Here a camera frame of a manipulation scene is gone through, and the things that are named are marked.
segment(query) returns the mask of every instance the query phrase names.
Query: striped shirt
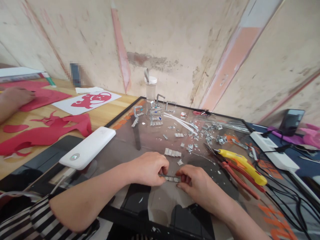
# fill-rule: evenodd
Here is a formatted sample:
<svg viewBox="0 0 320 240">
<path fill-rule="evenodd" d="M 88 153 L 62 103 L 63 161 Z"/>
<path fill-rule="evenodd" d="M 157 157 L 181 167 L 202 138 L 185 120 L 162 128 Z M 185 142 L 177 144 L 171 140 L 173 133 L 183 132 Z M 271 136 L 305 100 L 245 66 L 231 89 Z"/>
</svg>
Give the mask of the striped shirt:
<svg viewBox="0 0 320 240">
<path fill-rule="evenodd" d="M 2 222 L 0 240 L 82 240 L 89 239 L 99 229 L 100 223 L 95 219 L 83 233 L 72 232 L 53 215 L 49 206 L 50 198 L 51 196 L 46 196 L 33 206 Z"/>
</svg>

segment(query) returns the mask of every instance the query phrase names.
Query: smartphone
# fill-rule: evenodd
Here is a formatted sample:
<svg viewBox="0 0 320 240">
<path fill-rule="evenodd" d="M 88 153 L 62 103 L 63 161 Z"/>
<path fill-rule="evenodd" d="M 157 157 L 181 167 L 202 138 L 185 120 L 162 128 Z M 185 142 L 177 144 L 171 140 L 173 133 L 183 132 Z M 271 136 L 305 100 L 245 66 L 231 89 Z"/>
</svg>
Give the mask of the smartphone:
<svg viewBox="0 0 320 240">
<path fill-rule="evenodd" d="M 284 136 L 293 136 L 302 120 L 304 110 L 287 109 L 279 130 L 282 131 Z"/>
</svg>

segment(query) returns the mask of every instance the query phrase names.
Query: purple cloth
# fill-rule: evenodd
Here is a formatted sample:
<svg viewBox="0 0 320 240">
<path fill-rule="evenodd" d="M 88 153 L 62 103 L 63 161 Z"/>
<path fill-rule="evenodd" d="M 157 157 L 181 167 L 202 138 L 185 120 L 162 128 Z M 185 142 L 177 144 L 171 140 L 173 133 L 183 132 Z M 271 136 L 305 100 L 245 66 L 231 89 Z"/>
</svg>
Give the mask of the purple cloth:
<svg viewBox="0 0 320 240">
<path fill-rule="evenodd" d="M 268 131 L 273 130 L 273 129 L 277 129 L 273 126 L 268 127 Z M 281 138 L 281 133 L 278 133 L 276 131 L 273 131 L 272 134 L 276 135 L 277 137 Z M 293 135 L 292 137 L 288 137 L 288 136 L 283 136 L 283 140 L 289 142 L 289 143 L 293 143 L 293 144 L 305 144 L 302 137 L 297 136 L 297 135 Z"/>
</svg>

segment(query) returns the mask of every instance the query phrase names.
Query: green marker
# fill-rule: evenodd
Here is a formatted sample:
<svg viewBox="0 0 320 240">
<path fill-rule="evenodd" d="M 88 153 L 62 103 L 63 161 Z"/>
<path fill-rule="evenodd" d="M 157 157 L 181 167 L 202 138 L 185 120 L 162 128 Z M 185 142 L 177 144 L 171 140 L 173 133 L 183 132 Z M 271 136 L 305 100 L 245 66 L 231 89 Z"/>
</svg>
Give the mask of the green marker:
<svg viewBox="0 0 320 240">
<path fill-rule="evenodd" d="M 52 81 L 52 78 L 49 76 L 48 73 L 43 72 L 42 75 L 50 83 L 51 87 L 57 87 L 57 85 L 54 84 L 54 82 Z"/>
</svg>

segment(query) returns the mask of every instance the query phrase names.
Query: pliers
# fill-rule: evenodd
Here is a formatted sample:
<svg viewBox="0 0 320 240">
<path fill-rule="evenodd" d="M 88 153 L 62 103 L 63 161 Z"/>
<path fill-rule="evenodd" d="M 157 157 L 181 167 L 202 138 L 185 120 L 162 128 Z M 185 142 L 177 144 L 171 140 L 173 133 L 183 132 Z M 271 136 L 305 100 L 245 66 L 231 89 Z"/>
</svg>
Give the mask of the pliers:
<svg viewBox="0 0 320 240">
<path fill-rule="evenodd" d="M 209 145 L 207 145 L 206 143 L 204 143 L 204 145 L 207 147 L 207 149 L 213 153 L 213 155 L 215 155 L 215 157 L 219 160 L 218 164 L 224 168 L 230 176 L 233 177 L 233 179 L 241 186 L 243 187 L 248 193 L 250 193 L 255 199 L 260 200 L 260 196 L 252 189 L 250 188 L 244 181 L 242 181 L 238 175 L 235 174 L 235 172 L 231 169 L 235 169 L 236 171 L 240 172 L 243 176 L 245 176 L 246 179 L 248 179 L 260 192 L 265 193 L 266 190 L 256 184 L 256 182 L 254 181 L 254 179 L 248 174 L 246 173 L 244 170 L 242 170 L 241 168 L 239 168 L 238 166 L 234 165 L 232 162 L 227 161 L 226 158 L 224 158 L 223 156 L 221 156 L 219 154 L 219 152 L 215 151 L 214 149 L 212 149 Z"/>
</svg>

